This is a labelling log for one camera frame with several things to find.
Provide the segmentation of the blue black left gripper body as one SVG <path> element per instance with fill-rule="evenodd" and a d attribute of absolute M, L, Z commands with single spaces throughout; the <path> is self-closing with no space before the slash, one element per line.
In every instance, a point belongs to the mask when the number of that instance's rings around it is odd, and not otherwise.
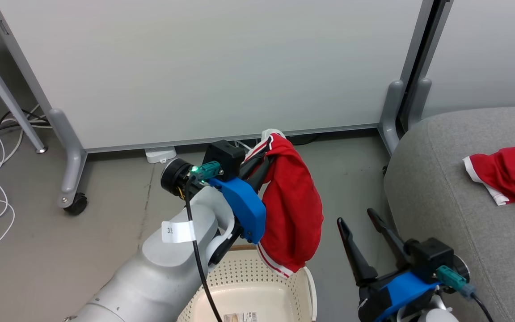
<path fill-rule="evenodd" d="M 266 207 L 257 192 L 243 179 L 221 181 L 209 179 L 209 185 L 219 190 L 243 229 L 243 238 L 257 245 L 265 232 Z"/>

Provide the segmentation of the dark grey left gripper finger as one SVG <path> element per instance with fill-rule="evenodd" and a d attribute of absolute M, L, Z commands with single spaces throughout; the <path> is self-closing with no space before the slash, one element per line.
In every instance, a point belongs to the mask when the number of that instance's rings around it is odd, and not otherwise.
<path fill-rule="evenodd" d="M 270 167 L 274 164 L 275 159 L 276 157 L 274 156 L 266 156 L 252 169 L 252 173 L 249 175 L 249 185 L 256 193 L 259 193 L 260 189 L 266 182 L 266 177 L 268 176 Z"/>
<path fill-rule="evenodd" d="M 244 161 L 240 167 L 239 178 L 243 180 L 249 180 L 249 175 L 251 175 L 252 169 L 266 156 L 266 152 L 257 152 L 247 161 Z"/>

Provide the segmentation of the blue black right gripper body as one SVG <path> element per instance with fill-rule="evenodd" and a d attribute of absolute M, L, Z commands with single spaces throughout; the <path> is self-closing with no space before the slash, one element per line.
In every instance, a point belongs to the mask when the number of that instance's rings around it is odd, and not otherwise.
<path fill-rule="evenodd" d="M 406 318 L 428 308 L 440 282 L 425 283 L 411 271 L 378 279 L 376 269 L 358 269 L 360 322 L 386 322 Z"/>

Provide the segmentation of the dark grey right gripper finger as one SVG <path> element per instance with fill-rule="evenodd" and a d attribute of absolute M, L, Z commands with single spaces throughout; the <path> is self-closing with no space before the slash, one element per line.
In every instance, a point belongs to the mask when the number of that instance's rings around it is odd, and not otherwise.
<path fill-rule="evenodd" d="M 391 249 L 395 257 L 395 266 L 397 269 L 407 269 L 411 264 L 411 257 L 405 253 L 404 242 L 399 238 L 393 229 L 389 228 L 388 225 L 380 218 L 376 210 L 373 208 L 367 209 L 367 214 L 374 225 L 376 231 L 384 236 L 386 243 Z"/>
<path fill-rule="evenodd" d="M 375 282 L 377 279 L 377 271 L 368 264 L 363 254 L 356 246 L 352 238 L 352 232 L 343 218 L 337 218 L 337 227 L 352 273 L 354 274 L 356 285 L 358 287 L 366 287 L 370 283 Z"/>

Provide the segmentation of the red garment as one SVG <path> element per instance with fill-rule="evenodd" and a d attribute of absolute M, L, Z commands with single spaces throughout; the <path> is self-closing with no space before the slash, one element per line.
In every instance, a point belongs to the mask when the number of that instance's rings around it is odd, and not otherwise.
<path fill-rule="evenodd" d="M 272 157 L 262 201 L 266 207 L 264 235 L 257 243 L 263 262 L 288 279 L 313 258 L 321 241 L 323 206 L 306 163 L 285 135 L 275 129 L 247 152 L 245 163 Z"/>
<path fill-rule="evenodd" d="M 497 206 L 515 203 L 515 146 L 490 155 L 470 155 L 462 160 L 472 181 L 483 185 Z"/>

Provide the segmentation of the grey fabric sofa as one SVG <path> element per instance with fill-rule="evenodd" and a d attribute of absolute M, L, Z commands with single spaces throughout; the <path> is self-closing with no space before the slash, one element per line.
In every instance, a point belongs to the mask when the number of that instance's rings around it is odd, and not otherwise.
<path fill-rule="evenodd" d="M 439 114 L 404 134 L 384 177 L 401 237 L 452 247 L 495 322 L 515 322 L 515 203 L 497 206 L 463 159 L 512 146 L 515 107 Z"/>

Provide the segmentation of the white paper tag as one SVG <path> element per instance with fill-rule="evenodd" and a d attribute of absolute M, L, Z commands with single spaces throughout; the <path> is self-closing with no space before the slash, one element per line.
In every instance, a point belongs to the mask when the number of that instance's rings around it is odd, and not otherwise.
<path fill-rule="evenodd" d="M 161 223 L 163 243 L 184 243 L 197 240 L 192 220 L 186 222 L 163 221 Z"/>

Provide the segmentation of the cream perforated laundry basket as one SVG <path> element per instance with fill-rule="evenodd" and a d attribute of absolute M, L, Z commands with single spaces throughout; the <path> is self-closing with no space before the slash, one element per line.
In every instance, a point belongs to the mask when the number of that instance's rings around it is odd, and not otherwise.
<path fill-rule="evenodd" d="M 186 305 L 177 322 L 223 322 L 225 314 L 257 312 L 259 322 L 316 322 L 317 292 L 306 267 L 285 279 L 260 258 L 255 247 L 235 246 L 207 275 L 219 316 L 203 288 Z"/>

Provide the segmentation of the large white partition panel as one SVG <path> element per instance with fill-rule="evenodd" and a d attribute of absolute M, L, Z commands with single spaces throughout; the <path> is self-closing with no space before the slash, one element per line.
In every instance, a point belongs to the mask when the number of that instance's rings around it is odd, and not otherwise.
<path fill-rule="evenodd" d="M 378 124 L 423 0 L 0 0 L 0 32 L 88 151 Z"/>

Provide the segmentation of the printed label in basket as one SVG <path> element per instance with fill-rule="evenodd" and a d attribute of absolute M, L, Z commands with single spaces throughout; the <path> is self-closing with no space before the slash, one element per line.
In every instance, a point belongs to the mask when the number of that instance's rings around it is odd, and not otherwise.
<path fill-rule="evenodd" d="M 259 322 L 257 312 L 225 314 L 223 322 Z"/>

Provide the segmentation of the grey foot of narrow panel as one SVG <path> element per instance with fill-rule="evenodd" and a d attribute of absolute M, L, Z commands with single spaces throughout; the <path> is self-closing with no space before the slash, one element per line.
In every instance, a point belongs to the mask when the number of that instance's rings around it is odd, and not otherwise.
<path fill-rule="evenodd" d="M 416 89 L 413 94 L 409 109 L 407 112 L 407 130 L 411 130 L 418 122 L 421 122 L 423 116 L 423 110 L 428 98 L 428 94 L 431 90 L 432 81 L 431 79 L 424 78 L 420 79 L 416 83 Z"/>

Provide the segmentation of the black caster wheel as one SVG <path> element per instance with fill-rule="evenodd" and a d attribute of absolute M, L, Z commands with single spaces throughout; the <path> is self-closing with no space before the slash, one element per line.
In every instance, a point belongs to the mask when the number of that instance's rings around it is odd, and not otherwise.
<path fill-rule="evenodd" d="M 72 204 L 64 208 L 64 212 L 70 216 L 79 216 L 88 205 L 88 198 L 85 193 L 77 192 L 74 195 Z"/>

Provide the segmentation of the grey panel foot with caster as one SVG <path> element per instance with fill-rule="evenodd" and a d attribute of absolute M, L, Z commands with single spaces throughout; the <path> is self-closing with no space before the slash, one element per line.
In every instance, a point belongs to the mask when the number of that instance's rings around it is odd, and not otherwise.
<path fill-rule="evenodd" d="M 82 147 L 82 144 L 63 111 L 51 109 L 47 113 L 47 116 L 66 152 L 66 166 L 58 201 L 59 207 L 64 209 L 72 204 L 74 195 L 79 192 L 77 188 L 88 153 L 86 153 L 84 147 Z"/>

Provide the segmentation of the narrow white partition panel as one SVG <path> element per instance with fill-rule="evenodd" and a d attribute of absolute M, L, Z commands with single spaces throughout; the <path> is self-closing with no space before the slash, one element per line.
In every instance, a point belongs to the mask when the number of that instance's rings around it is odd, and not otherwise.
<path fill-rule="evenodd" d="M 452 0 L 426 76 L 423 118 L 515 107 L 515 0 Z"/>

